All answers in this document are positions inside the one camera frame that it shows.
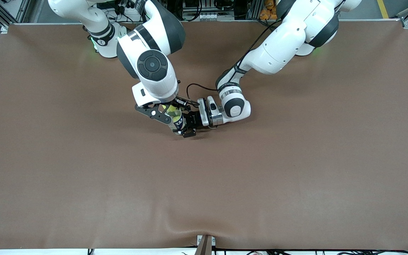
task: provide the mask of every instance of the wire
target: wire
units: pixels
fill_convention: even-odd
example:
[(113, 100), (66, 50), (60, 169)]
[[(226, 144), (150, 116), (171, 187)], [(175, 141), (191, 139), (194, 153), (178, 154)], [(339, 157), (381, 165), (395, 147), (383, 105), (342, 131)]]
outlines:
[(189, 88), (191, 85), (195, 85), (195, 86), (198, 86), (198, 87), (201, 87), (201, 88), (203, 88), (203, 89), (210, 90), (210, 91), (218, 91), (217, 89), (211, 89), (211, 88), (208, 88), (208, 87), (204, 87), (204, 86), (199, 85), (199, 84), (197, 84), (197, 83), (190, 83), (190, 84), (188, 84), (188, 86), (187, 86), (187, 97), (188, 97), (189, 100), (191, 100), (191, 98), (190, 98), (190, 95), (188, 95), (188, 88)]
[(177, 18), (178, 18), (180, 21), (183, 21), (183, 16), (182, 16), (182, 15), (179, 15), (179, 13), (177, 12), (178, 9), (179, 9), (179, 8), (178, 8), (179, 2), (180, 2), (180, 0), (176, 0), (175, 6), (174, 6), (174, 10), (175, 10), (175, 14), (176, 14)]
[(349, 252), (340, 252), (338, 253), (338, 255), (379, 255), (381, 253), (384, 252), (400, 252), (400, 253), (407, 253), (408, 254), (408, 250), (376, 250), (376, 252), (372, 252), (372, 250), (353, 250), (351, 251), (353, 253), (349, 253)]
[[(264, 22), (264, 21), (261, 21), (261, 20), (258, 19), (258, 18), (249, 18), (248, 20), (258, 21), (259, 23), (263, 24), (263, 25), (266, 26), (266, 27), (269, 26), (269, 24), (267, 23), (267, 21)], [(273, 30), (276, 29), (276, 28), (278, 28), (278, 27), (277, 27), (277, 26), (272, 26), (272, 27), (270, 28), (270, 30), (273, 31)]]
[(214, 0), (214, 6), (215, 6), (215, 8), (217, 8), (218, 10), (226, 11), (226, 10), (232, 10), (232, 9), (234, 9), (234, 2), (233, 2), (233, 4), (232, 4), (231, 6), (229, 6), (228, 8), (225, 8), (223, 5), (221, 5), (221, 6), (217, 5), (217, 2), (219, 2), (219, 1), (220, 1), (220, 0)]
[[(118, 7), (117, 7), (116, 5), (112, 5), (110, 2), (107, 2), (107, 3), (108, 3), (111, 7), (113, 7), (115, 11), (116, 11), (116, 10), (119, 11), (119, 10), (118, 10)], [(120, 13), (121, 16), (125, 16), (125, 17), (127, 18), (126, 22), (127, 22), (128, 20), (130, 20), (132, 23), (134, 23), (134, 21), (133, 21), (132, 19), (130, 19), (129, 16), (125, 15), (125, 14), (122, 13), (121, 11), (119, 11), (119, 13)]]
[(196, 15), (194, 16), (193, 19), (191, 19), (189, 21), (194, 21), (195, 19), (197, 19), (201, 15), (201, 12), (203, 10), (203, 2), (201, 0), (198, 0), (198, 1), (199, 1), (199, 4), (196, 5)]
[[(253, 44), (250, 46), (250, 48), (248, 48), (248, 50), (245, 52), (245, 54), (243, 54), (243, 56), (238, 60), (237, 68), (240, 68), (240, 65), (242, 64), (243, 59), (246, 57), (248, 52), (251, 51), (251, 49), (254, 47), (254, 45), (257, 43), (257, 41), (259, 41), (259, 39), (261, 39), (261, 37), (265, 34), (265, 32), (267, 32), (267, 30), (269, 30), (271, 27), (273, 27), (274, 24), (276, 24), (278, 22), (280, 22), (280, 20), (273, 22), (266, 29), (264, 29), (264, 31), (262, 31), (262, 33), (256, 38), (256, 40), (253, 42)], [(236, 72), (233, 73), (233, 75), (231, 76), (231, 79), (229, 79), (228, 82), (230, 82), (234, 78), (235, 74), (236, 74)]]

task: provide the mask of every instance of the table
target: table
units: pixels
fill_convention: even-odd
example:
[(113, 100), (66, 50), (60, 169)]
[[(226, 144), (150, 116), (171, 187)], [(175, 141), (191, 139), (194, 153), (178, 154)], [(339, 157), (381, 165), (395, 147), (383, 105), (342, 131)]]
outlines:
[[(213, 86), (264, 29), (183, 24), (170, 56)], [(0, 36), (0, 249), (408, 249), (408, 30), (341, 22), (278, 74), (241, 81), (251, 117), (183, 139), (134, 110), (136, 81), (75, 25)], [(191, 87), (191, 97), (210, 92)]]

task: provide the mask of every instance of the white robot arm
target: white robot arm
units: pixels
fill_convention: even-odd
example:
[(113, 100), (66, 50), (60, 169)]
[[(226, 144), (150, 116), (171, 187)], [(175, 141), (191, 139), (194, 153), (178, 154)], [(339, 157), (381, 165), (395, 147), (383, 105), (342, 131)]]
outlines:
[(335, 36), (339, 11), (350, 11), (361, 0), (280, 0), (277, 15), (282, 23), (261, 43), (246, 53), (217, 80), (221, 106), (213, 97), (200, 98), (204, 105), (203, 126), (217, 126), (247, 118), (251, 105), (245, 99), (239, 81), (254, 68), (262, 74), (275, 74), (295, 56), (304, 56)]
[(93, 7), (96, 3), (109, 0), (48, 0), (52, 11), (58, 16), (75, 19), (83, 23), (89, 32), (95, 49), (105, 58), (116, 57), (118, 37), (127, 34), (127, 28), (118, 23), (110, 22), (105, 13)]
[(132, 87), (135, 109), (167, 124), (177, 135), (194, 136), (202, 126), (199, 112), (191, 111), (190, 103), (195, 102), (178, 97), (178, 81), (166, 57), (183, 47), (182, 24), (157, 0), (138, 0), (135, 8), (144, 10), (149, 21), (119, 38), (116, 49), (128, 73), (140, 81)]

